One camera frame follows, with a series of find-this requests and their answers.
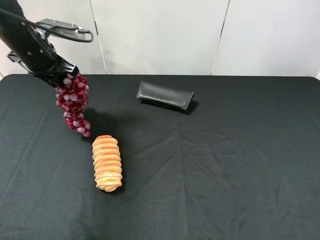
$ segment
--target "toy bread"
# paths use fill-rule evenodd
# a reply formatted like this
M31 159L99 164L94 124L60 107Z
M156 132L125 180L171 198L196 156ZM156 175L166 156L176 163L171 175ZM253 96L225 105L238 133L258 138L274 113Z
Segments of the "toy bread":
M98 136L92 148L96 187L106 192L116 190L122 185L118 141L110 135Z

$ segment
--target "white wall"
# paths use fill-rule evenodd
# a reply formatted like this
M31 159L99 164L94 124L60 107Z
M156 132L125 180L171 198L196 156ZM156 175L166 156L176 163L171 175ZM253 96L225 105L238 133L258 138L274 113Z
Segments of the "white wall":
M214 75L315 76L320 1L231 0Z
M50 37L84 74L314 77L320 69L319 0L230 0L228 11L229 0L91 0L94 15L90 0L18 1L30 20L94 32L93 43ZM0 42L2 74L24 73L7 52Z
M228 0L91 2L108 74L211 74Z
M105 66L89 0L18 0L27 19L37 22L49 18L67 23L75 23L94 33L94 41L80 43L57 37L50 37L57 53L76 64L84 74L105 74ZM17 63L12 63L6 55L9 48L0 41L0 68L4 75L25 73Z

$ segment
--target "cable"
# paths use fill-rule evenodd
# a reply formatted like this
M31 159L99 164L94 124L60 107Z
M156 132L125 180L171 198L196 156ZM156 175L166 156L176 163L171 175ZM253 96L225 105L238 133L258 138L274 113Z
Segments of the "cable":
M32 21L29 21L28 19L26 18L23 18L21 16L18 16L12 12L9 12L7 10L4 10L2 8L0 8L0 14L4 14L4 15L7 15L7 16L10 16L12 18L15 18L15 19L18 19L20 20L22 23L25 23L25 24L29 24L35 28L39 28L39 29L42 29L42 30L45 30L47 31L48 33L51 33L51 34L54 34L60 38L63 38L63 39L67 39L67 40L71 40L71 41L75 41L75 42L80 42L80 43L91 43L93 40L94 40L94 35L93 33L90 31L90 30L83 30L83 29L79 29L79 32L83 33L83 34L90 34L91 36L91 39L90 40L82 40L82 39L77 39L77 38L73 38L73 37L69 37L69 36L65 36L57 31L54 31L54 30L51 30L45 26L42 26L40 24L37 24L37 23L34 23Z

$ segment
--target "black tablecloth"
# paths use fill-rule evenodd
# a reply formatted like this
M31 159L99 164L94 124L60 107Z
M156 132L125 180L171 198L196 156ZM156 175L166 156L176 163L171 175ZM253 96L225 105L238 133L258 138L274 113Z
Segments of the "black tablecloth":
M93 136L55 91L0 82L1 240L316 240L320 81L88 75ZM140 81L192 91L187 114L142 104ZM91 144L118 139L123 186L96 188Z

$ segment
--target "fake grapes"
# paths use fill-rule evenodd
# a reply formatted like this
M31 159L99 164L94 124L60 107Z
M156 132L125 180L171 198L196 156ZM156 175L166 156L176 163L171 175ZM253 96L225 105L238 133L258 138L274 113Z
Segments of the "fake grapes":
M91 136L90 122L84 120L83 108L88 105L87 79L80 73L76 77L70 74L63 80L64 86L57 86L55 104L64 110L64 118L69 128L76 130L84 137Z

